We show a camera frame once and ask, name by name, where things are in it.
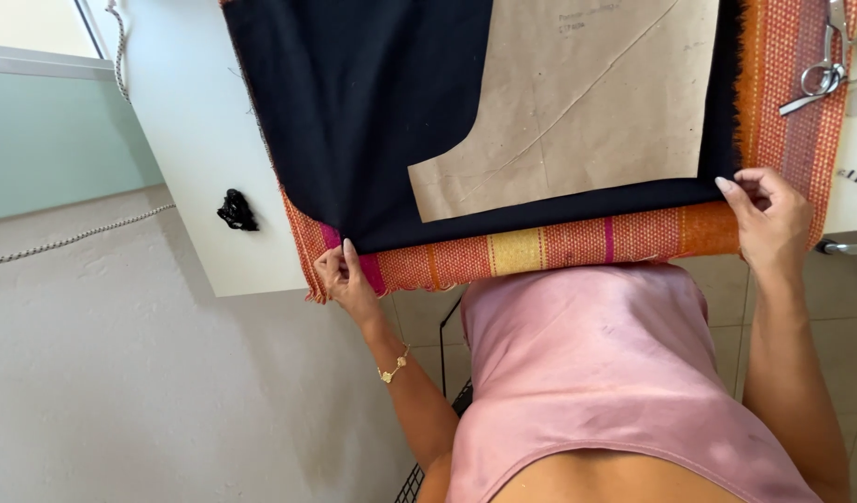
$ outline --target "tiled floor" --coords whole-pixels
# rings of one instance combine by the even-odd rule
[[[748,324],[754,284],[748,267],[734,256],[683,258],[708,300],[718,373],[741,399],[748,363]],[[848,449],[853,501],[857,503],[857,257],[812,253],[805,269],[813,332],[826,384],[833,397]],[[464,291],[397,292],[382,300],[399,336],[412,345],[435,383],[441,384],[438,324]],[[463,343],[459,310],[444,329],[447,395],[453,399],[469,379],[469,350]]]

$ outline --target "woman's arm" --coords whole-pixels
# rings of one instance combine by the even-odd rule
[[[739,221],[758,298],[742,403],[774,433],[826,503],[850,501],[848,458],[816,358],[802,268],[812,210],[770,169],[718,180]]]
[[[314,262],[314,267],[329,295],[360,327],[379,371],[394,372],[397,358],[407,348],[388,326],[376,293],[360,270],[360,259],[351,240],[345,239],[344,250],[339,246],[327,251]],[[437,487],[441,483],[444,486],[443,500],[450,478],[449,455],[454,447],[459,418],[412,356],[406,357],[406,366],[394,374],[387,386],[407,443],[427,478],[432,473],[438,474],[438,466],[446,464],[446,479],[441,477],[439,481],[436,475],[432,477],[432,485]]]

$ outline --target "fingernail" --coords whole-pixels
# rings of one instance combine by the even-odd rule
[[[726,178],[724,178],[724,177],[714,178],[714,183],[717,184],[717,188],[720,189],[720,191],[722,191],[724,193],[729,192],[730,190],[733,189],[733,184],[730,184],[729,182],[727,182]]]

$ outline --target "silver scissors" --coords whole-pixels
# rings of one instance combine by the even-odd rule
[[[844,0],[827,0],[827,2],[823,60],[812,64],[802,74],[802,91],[807,96],[780,107],[779,114],[781,116],[787,116],[818,99],[826,97],[846,80],[850,83],[857,82],[857,78],[850,79],[849,75],[848,54],[850,54],[852,47],[857,46],[857,40],[852,40],[848,36],[848,21],[844,13]],[[839,36],[842,49],[839,61],[834,61],[832,58],[832,41],[836,34]],[[819,81],[817,84],[811,85],[811,77],[816,76],[816,73],[820,75]]]

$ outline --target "striped fabric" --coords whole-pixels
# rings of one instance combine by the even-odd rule
[[[800,75],[822,57],[825,0],[747,0],[737,83],[743,167],[773,166],[815,208],[809,246],[820,239],[832,187],[846,86],[788,117],[777,109],[802,95]],[[845,0],[857,26],[857,0]],[[339,245],[338,233],[302,214],[283,194],[309,298],[326,291],[312,263]],[[401,289],[445,290],[469,281],[518,272],[586,264],[667,261],[737,253],[733,212],[716,202],[491,234],[435,245],[385,251],[361,258],[376,293]]]

